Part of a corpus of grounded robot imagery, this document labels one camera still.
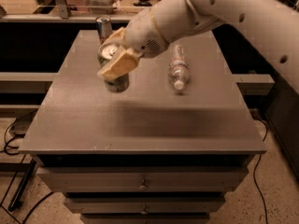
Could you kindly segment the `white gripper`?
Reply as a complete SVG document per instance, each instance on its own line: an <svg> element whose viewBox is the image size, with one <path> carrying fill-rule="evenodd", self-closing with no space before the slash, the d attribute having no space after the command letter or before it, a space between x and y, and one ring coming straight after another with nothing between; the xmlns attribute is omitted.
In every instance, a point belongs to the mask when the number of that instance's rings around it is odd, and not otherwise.
<svg viewBox="0 0 299 224"><path fill-rule="evenodd" d="M137 68L140 60L139 52L146 58L151 58L163 53L169 47L149 7L133 16L126 28L121 27L114 32L104 41L103 46L109 44L126 44L132 47L124 48L124 54L114 64L115 72L122 74L128 74Z"/></svg>

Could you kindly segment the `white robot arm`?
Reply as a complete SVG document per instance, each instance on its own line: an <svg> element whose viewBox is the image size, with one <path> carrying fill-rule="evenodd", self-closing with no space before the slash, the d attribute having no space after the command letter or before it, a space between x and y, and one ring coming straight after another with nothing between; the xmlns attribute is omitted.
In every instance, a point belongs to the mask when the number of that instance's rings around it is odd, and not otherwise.
<svg viewBox="0 0 299 224"><path fill-rule="evenodd" d="M299 12L278 0L161 0L134 15L101 46L116 47L98 72L114 80L134 70L139 59L153 58L188 35L233 26L299 91Z"/></svg>

